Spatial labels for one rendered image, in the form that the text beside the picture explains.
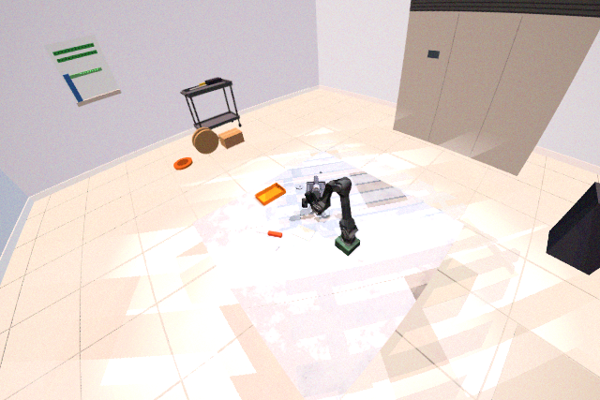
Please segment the orange rectangular tray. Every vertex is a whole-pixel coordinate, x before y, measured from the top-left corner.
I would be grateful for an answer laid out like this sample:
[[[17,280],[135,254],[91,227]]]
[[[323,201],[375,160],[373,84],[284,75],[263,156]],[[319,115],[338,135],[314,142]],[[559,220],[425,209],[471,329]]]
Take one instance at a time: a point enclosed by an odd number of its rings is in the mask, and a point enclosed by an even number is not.
[[[278,183],[274,183],[273,185],[270,185],[266,189],[255,194],[255,199],[265,206],[285,193],[286,189],[284,189]]]

